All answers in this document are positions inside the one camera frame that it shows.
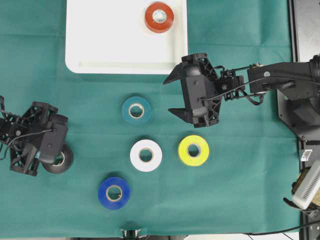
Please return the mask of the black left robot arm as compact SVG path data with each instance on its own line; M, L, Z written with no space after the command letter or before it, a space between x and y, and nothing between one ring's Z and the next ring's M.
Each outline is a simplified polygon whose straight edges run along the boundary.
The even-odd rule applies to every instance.
M52 174L61 174L73 164L73 152L66 143L68 118L58 108L34 101L23 115L5 110L0 99L0 144L10 157L10 170L36 176L40 165Z

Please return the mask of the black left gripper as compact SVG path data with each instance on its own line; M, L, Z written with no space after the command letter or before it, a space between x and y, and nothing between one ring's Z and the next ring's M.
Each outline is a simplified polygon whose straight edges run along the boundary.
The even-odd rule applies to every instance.
M21 135L10 140L9 169L25 175L36 176L38 167L58 163L66 143L68 117L58 114L58 109L48 103L34 101L28 110L13 123Z

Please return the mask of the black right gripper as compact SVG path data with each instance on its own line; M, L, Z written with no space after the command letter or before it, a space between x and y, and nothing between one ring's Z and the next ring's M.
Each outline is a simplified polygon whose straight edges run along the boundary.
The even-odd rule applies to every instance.
M168 111L196 128L209 127L217 123L219 114L214 110L213 102L219 99L206 100L217 95L214 80L217 74L206 53L195 53L182 58L164 85L181 80L184 108L169 108Z

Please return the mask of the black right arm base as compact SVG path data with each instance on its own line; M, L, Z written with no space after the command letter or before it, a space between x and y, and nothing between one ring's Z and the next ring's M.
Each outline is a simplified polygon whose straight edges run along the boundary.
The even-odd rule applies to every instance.
M320 98L290 100L279 90L276 93L280 120L302 141L319 141Z

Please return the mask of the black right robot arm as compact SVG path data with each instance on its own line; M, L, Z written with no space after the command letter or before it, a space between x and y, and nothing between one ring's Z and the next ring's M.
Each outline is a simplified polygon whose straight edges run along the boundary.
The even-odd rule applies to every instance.
M227 69L212 66L207 53L195 53L183 56L163 84L174 81L180 81L184 107L169 112L195 128L210 127L219 123L222 100L246 98L259 106L270 90L279 90L292 101L317 98L320 56L308 62L254 63Z

